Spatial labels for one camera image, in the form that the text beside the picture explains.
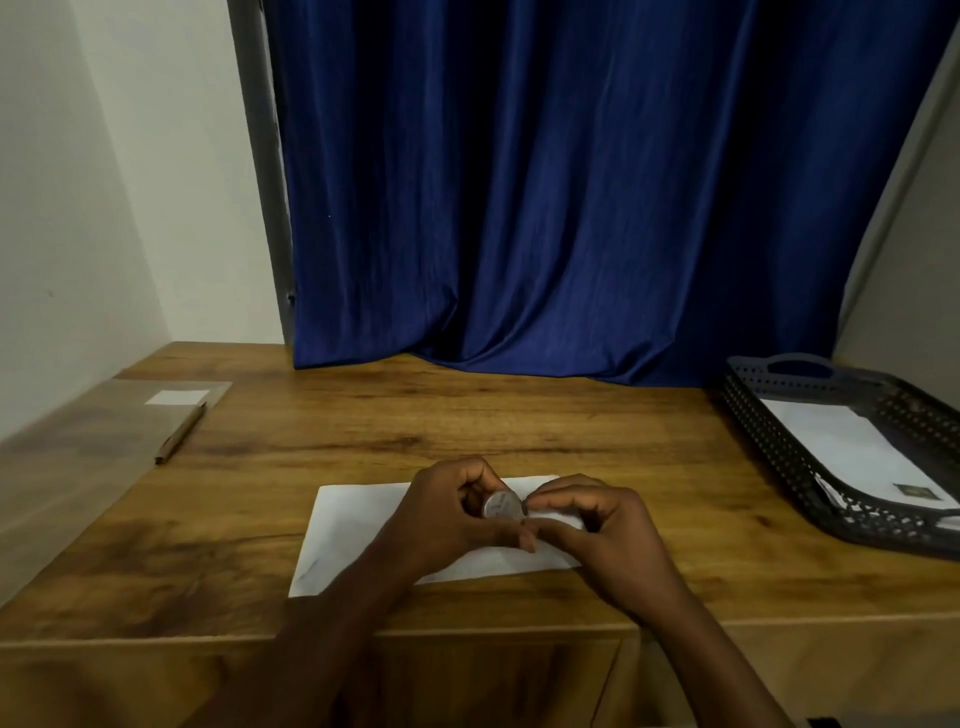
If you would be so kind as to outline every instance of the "person's left hand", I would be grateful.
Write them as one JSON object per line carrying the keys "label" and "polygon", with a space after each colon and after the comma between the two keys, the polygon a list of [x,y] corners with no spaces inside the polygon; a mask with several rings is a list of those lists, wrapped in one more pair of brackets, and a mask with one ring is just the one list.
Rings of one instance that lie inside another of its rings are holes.
{"label": "person's left hand", "polygon": [[436,463],[414,476],[373,546],[404,560],[417,578],[482,546],[533,553],[537,539],[521,523],[478,518],[482,501],[503,490],[506,484],[482,457]]}

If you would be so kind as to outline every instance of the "gray metal frame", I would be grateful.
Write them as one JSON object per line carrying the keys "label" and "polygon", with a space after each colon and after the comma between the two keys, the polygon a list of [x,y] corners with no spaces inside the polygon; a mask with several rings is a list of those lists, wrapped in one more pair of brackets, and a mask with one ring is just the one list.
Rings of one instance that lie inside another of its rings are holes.
{"label": "gray metal frame", "polygon": [[258,0],[227,0],[230,29],[236,48],[237,69],[243,92],[247,130],[253,152],[253,168],[260,192],[263,225],[274,270],[276,305],[288,346],[294,337],[293,238],[287,206],[286,180],[283,176],[283,151],[276,120],[273,69],[267,39],[266,20]]}

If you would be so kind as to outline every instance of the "table surface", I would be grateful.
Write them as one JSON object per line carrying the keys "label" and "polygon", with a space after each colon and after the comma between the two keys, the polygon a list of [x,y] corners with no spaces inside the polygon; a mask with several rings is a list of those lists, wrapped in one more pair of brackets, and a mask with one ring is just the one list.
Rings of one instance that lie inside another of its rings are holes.
{"label": "table surface", "polygon": [[[295,372],[281,346],[186,343],[121,376],[233,386],[169,464],[0,609],[0,646],[271,636],[319,486],[409,480],[470,453],[505,477],[635,488],[726,623],[960,616],[960,564],[816,530],[698,389],[465,374],[410,355]],[[632,629],[577,572],[552,571],[416,587],[381,634]]]}

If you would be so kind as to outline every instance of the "basket handle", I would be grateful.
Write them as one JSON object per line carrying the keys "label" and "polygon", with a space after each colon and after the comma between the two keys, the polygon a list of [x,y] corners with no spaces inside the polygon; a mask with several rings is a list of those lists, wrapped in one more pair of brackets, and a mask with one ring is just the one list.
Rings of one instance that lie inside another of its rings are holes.
{"label": "basket handle", "polygon": [[763,360],[763,368],[767,370],[769,374],[776,374],[776,372],[770,372],[770,366],[772,364],[781,364],[793,361],[802,361],[807,364],[814,364],[823,369],[829,370],[829,376],[821,376],[818,378],[821,379],[833,379],[837,376],[836,365],[827,358],[818,356],[815,353],[803,353],[803,352],[793,352],[793,353],[779,353],[776,356],[771,356]]}

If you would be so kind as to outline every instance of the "tray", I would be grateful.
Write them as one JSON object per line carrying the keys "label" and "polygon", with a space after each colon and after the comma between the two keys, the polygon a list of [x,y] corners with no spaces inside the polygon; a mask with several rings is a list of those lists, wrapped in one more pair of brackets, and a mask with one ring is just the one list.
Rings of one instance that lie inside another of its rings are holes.
{"label": "tray", "polygon": [[[938,525],[960,516],[960,508],[901,505],[861,493],[818,462],[761,397],[848,406],[958,501],[960,413],[895,376],[812,354],[732,356],[724,375],[724,401],[780,475],[783,494],[813,525],[854,544],[960,561],[960,529]],[[843,497],[846,509],[830,500],[817,476]]]}

